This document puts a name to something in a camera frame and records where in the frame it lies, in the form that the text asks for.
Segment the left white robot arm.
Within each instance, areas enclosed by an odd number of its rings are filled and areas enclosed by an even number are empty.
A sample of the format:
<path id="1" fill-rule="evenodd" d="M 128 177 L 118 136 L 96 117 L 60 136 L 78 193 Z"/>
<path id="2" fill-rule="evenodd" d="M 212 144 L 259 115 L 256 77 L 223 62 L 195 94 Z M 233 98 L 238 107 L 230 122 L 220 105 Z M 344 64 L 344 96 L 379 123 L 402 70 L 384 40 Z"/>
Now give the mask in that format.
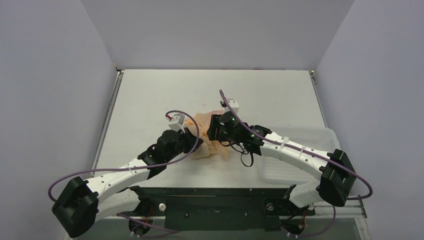
<path id="1" fill-rule="evenodd" d="M 184 153 L 195 152 L 203 140 L 188 128 L 168 129 L 144 152 L 120 168 L 102 168 L 102 175 L 82 179 L 79 173 L 69 175 L 59 197 L 54 200 L 52 213 L 67 232 L 76 238 L 87 232 L 100 216 L 99 206 L 106 199 L 135 183 L 153 178 Z"/>

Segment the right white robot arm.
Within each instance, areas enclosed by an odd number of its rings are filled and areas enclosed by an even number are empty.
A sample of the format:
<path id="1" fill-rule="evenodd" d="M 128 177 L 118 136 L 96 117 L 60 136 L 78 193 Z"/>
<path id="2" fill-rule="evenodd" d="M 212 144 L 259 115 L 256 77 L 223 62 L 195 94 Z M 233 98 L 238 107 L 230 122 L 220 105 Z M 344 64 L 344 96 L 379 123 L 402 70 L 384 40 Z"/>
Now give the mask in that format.
<path id="1" fill-rule="evenodd" d="M 211 116 L 207 136 L 211 141 L 242 146 L 251 155 L 277 159 L 311 175 L 313 180 L 286 191 L 282 207 L 289 214 L 318 202 L 344 207 L 356 180 L 354 168 L 342 150 L 326 152 L 298 144 L 266 127 L 247 126 L 230 111 Z"/>

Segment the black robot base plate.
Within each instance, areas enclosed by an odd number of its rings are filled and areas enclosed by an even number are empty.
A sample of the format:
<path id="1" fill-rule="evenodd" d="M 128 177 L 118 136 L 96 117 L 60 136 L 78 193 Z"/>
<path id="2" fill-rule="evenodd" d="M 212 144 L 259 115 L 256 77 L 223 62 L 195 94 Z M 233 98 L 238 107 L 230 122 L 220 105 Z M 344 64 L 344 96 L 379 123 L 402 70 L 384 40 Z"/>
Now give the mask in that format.
<path id="1" fill-rule="evenodd" d="M 158 217 L 177 231 L 278 231 L 315 210 L 298 208 L 285 196 L 287 188 L 132 187 L 136 207 L 130 217 Z"/>

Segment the orange translucent plastic bag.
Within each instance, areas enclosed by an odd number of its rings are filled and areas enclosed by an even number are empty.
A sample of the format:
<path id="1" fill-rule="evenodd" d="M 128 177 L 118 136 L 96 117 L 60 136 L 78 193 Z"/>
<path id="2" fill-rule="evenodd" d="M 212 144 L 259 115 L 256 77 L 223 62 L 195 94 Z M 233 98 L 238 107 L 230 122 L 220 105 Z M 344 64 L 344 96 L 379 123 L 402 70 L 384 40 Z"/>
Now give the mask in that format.
<path id="1" fill-rule="evenodd" d="M 219 156 L 222 160 L 229 159 L 230 151 L 217 140 L 209 140 L 207 131 L 211 124 L 212 115 L 222 115 L 223 110 L 213 110 L 207 113 L 196 113 L 193 117 L 199 128 L 199 137 L 203 143 L 189 155 L 190 159 L 204 159 L 212 156 Z"/>

